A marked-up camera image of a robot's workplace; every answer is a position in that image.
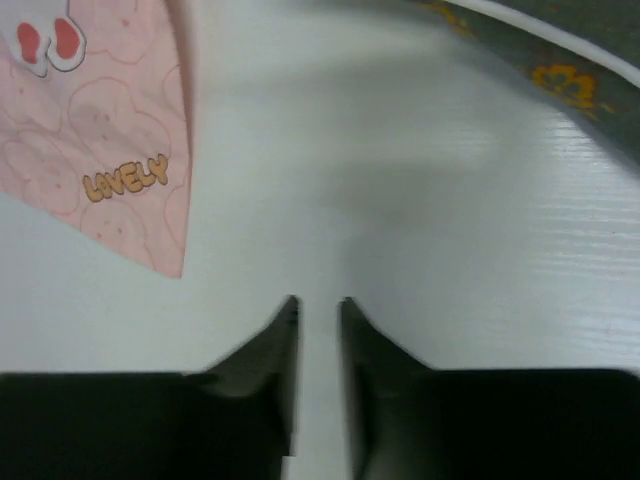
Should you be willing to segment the grey floral pillow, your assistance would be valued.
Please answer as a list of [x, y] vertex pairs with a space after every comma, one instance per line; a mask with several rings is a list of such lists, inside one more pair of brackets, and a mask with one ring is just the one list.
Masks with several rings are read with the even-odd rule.
[[636, 1], [422, 1], [639, 160]]

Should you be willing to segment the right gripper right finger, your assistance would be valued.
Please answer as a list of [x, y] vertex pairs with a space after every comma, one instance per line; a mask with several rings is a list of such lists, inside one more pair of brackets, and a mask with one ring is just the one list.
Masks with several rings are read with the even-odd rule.
[[639, 378], [616, 369], [441, 370], [339, 306], [355, 479], [635, 479]]

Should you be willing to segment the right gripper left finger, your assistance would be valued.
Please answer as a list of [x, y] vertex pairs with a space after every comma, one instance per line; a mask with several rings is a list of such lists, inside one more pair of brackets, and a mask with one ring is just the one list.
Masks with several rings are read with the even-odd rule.
[[277, 479], [292, 453], [300, 303], [193, 373], [5, 373], [5, 479]]

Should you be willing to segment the pink cartoon pillowcase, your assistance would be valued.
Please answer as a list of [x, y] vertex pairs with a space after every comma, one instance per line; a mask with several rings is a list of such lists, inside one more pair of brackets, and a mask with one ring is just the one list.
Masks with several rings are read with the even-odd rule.
[[166, 1], [1, 5], [1, 190], [168, 277], [191, 152]]

